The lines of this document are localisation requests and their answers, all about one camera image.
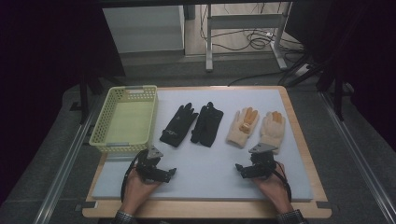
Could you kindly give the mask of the beige knitted glove orange fingers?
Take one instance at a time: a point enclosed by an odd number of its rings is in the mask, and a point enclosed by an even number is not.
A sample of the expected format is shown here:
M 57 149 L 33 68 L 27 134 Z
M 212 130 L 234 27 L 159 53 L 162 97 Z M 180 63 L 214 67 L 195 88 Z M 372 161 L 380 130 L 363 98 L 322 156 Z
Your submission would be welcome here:
M 267 112 L 262 120 L 260 142 L 274 147 L 274 154 L 279 153 L 285 134 L 285 123 L 285 118 L 277 111 Z
M 260 115 L 252 107 L 245 107 L 235 113 L 226 141 L 243 148 L 252 135 Z

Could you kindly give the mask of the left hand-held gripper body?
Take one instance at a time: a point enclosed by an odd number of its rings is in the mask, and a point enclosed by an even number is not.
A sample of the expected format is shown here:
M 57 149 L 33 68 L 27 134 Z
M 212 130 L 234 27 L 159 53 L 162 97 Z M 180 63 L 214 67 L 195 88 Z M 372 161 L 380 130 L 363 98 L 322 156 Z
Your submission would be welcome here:
M 156 167 L 162 156 L 163 154 L 156 147 L 146 148 L 136 155 L 137 165 L 135 169 L 144 181 L 153 181 L 154 177 L 163 176 Z

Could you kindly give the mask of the person's left hand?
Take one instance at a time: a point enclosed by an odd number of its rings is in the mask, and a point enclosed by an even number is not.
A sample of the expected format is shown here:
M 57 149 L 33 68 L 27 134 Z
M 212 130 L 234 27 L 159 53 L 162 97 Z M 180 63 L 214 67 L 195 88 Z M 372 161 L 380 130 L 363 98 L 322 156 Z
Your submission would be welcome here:
M 138 172 L 133 169 L 128 174 L 124 197 L 120 207 L 121 212 L 133 216 L 138 208 L 149 198 L 150 194 L 161 182 L 145 182 Z

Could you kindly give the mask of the white metal desk frame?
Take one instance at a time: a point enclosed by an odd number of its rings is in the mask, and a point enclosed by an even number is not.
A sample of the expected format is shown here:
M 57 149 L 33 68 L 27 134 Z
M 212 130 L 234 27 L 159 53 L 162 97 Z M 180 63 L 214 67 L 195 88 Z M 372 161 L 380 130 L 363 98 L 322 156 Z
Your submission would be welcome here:
M 287 65 L 280 52 L 279 43 L 283 35 L 286 22 L 290 12 L 291 2 L 287 2 L 281 13 L 277 14 L 256 14 L 256 15 L 218 15 L 213 16 L 211 6 L 207 6 L 207 38 L 205 48 L 205 70 L 213 71 L 213 50 L 212 37 L 213 30 L 224 29 L 247 29 L 247 28 L 275 28 L 277 29 L 276 37 L 270 42 L 272 52 L 276 57 L 280 70 L 286 70 Z

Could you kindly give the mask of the silver metal rail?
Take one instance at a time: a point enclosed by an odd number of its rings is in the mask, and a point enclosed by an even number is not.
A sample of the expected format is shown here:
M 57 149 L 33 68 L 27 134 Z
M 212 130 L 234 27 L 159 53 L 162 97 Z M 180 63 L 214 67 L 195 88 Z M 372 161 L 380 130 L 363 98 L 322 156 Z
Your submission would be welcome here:
M 383 185 L 380 183 L 375 173 L 371 169 L 367 160 L 363 157 L 361 149 L 357 145 L 354 137 L 350 133 L 346 124 L 336 115 L 332 109 L 332 99 L 326 92 L 320 92 L 318 94 L 337 129 L 340 133 L 341 138 L 346 144 L 347 150 L 355 162 L 361 176 L 364 179 L 368 189 L 371 191 L 374 199 L 385 217 L 388 224 L 396 224 L 396 206 L 391 201 L 388 193 L 386 192 Z
M 58 169 L 58 172 L 49 187 L 48 193 L 44 198 L 43 203 L 38 209 L 33 224 L 49 224 L 54 209 L 61 197 L 65 183 L 71 173 L 86 133 L 91 126 L 92 119 L 96 114 L 96 110 L 99 107 L 100 102 L 100 96 L 93 96 L 92 101 L 88 103 L 88 115 L 85 121 L 78 126 L 78 130 L 73 138 L 73 141 L 70 147 L 66 150 L 66 154 L 60 165 L 60 168 Z

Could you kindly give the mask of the pale blue foam mat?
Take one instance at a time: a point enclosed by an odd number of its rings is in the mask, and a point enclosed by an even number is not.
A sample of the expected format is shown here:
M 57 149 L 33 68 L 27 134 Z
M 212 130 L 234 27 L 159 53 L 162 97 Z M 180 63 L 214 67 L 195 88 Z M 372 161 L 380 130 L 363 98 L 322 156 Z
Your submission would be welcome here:
M 299 147 L 290 127 L 286 103 L 281 92 L 283 89 L 251 90 L 159 90 L 158 111 L 152 144 L 158 148 L 163 157 L 159 169 L 177 168 L 169 183 L 162 184 L 154 193 L 156 200 L 208 200 L 208 201 L 257 201 L 262 194 L 247 178 L 236 170 L 235 164 L 245 167 L 251 165 L 248 151 L 260 141 L 262 119 L 269 111 L 280 112 L 286 118 L 286 131 L 275 155 L 276 161 L 285 165 L 286 176 L 291 187 L 294 202 L 309 202 L 314 198 L 310 180 L 301 158 Z M 195 111 L 212 102 L 224 115 L 219 124 L 217 137 L 212 147 L 191 142 L 191 131 L 179 147 L 171 147 L 161 142 L 162 130 L 177 109 L 186 103 L 192 103 Z M 253 107 L 259 111 L 259 123 L 242 149 L 226 141 L 235 113 L 244 107 Z M 95 199 L 120 199 L 120 188 L 127 168 L 134 154 L 108 154 L 104 167 L 93 189 Z

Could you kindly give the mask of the white power strip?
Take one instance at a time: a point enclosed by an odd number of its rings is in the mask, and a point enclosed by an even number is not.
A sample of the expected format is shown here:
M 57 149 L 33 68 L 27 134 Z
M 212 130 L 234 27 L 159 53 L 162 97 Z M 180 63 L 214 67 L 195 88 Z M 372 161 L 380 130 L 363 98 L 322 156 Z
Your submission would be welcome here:
M 297 71 L 295 72 L 295 76 L 300 77 L 304 75 L 306 72 L 310 70 L 310 68 L 311 66 L 308 63 L 305 63 L 304 65 L 302 65 L 300 68 L 297 69 Z

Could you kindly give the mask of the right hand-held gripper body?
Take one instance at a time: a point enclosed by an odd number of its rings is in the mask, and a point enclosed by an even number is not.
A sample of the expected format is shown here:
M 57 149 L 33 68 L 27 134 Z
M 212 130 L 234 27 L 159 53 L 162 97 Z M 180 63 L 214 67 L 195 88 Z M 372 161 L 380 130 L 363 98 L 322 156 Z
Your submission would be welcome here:
M 268 178 L 276 168 L 273 153 L 274 147 L 259 143 L 248 152 L 254 170 L 252 173 L 259 173 L 259 177 Z

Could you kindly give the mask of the person's right hand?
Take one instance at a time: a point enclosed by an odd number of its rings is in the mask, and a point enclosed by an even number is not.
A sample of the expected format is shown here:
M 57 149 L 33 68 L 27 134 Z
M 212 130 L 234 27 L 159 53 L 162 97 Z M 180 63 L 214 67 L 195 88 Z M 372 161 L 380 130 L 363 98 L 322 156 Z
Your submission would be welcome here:
M 279 214 L 293 211 L 287 188 L 279 177 L 271 175 L 267 179 L 253 178 L 252 181 L 259 188 L 260 192 L 273 204 Z

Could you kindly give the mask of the pale yellow plastic basket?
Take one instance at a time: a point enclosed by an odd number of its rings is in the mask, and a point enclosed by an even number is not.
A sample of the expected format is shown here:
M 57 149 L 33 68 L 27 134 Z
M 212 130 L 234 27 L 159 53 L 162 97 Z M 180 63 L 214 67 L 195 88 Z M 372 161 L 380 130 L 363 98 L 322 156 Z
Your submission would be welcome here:
M 94 125 L 90 145 L 105 153 L 149 148 L 157 105 L 155 85 L 110 88 Z

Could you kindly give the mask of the white cabinet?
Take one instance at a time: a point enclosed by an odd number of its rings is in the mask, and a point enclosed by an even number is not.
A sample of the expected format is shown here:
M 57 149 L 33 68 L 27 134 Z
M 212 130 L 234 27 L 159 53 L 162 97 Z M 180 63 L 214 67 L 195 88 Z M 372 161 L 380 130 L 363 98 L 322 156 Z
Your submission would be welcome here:
M 104 8 L 119 53 L 184 49 L 183 6 Z

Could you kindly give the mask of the wooden table board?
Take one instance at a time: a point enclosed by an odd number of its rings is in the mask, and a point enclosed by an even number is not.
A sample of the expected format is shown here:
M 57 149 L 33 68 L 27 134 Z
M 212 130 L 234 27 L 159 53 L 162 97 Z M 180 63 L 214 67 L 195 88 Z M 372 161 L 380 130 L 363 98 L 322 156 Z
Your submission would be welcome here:
M 323 190 L 315 164 L 304 140 L 299 122 L 294 113 L 287 91 L 282 87 L 196 87 L 196 88 L 161 88 L 160 90 L 251 90 L 278 89 L 286 103 L 287 115 L 290 116 L 290 127 L 294 132 L 305 170 L 310 180 L 314 198 L 309 202 L 292 204 L 307 218 L 328 218 L 332 214 L 331 206 Z M 274 207 L 264 199 L 257 201 L 204 201 L 204 200 L 156 200 L 150 198 L 140 207 L 137 214 L 142 218 L 269 218 L 275 215 Z

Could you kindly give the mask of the black glove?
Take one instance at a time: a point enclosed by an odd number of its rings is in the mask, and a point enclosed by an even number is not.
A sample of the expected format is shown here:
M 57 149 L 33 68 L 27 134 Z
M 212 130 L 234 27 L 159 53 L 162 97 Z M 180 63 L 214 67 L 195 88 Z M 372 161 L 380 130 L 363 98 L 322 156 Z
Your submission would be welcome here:
M 208 102 L 201 108 L 198 120 L 191 131 L 191 141 L 200 143 L 205 147 L 211 147 L 216 139 L 219 124 L 224 113 L 217 110 L 212 102 Z
M 181 105 L 163 130 L 160 140 L 172 147 L 178 147 L 197 116 L 191 103 Z

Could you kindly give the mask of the black metal stand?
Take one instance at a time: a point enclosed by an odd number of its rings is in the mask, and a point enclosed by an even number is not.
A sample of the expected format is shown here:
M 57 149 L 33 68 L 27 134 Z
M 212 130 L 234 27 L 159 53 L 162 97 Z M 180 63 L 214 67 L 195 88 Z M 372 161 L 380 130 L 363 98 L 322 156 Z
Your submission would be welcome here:
M 314 66 L 302 75 L 288 81 L 288 77 L 295 75 L 305 63 L 313 63 Z M 294 65 L 284 71 L 284 75 L 278 81 L 278 85 L 285 88 L 292 88 L 318 74 L 320 74 L 320 77 L 316 84 L 317 91 L 324 92 L 330 87 L 333 87 L 331 96 L 332 109 L 336 117 L 343 121 L 342 101 L 343 97 L 350 95 L 350 93 L 344 91 L 344 79 L 341 74 L 339 62 L 336 58 L 330 57 L 322 63 L 316 63 L 309 53 L 305 53 Z
M 100 78 L 115 84 L 116 86 L 124 86 L 124 83 L 116 77 L 106 74 L 98 69 L 86 70 L 79 73 L 79 102 L 74 102 L 70 107 L 71 111 L 79 110 L 81 112 L 80 124 L 84 124 L 90 114 L 88 91 L 94 95 L 100 95 L 105 88 L 100 82 Z

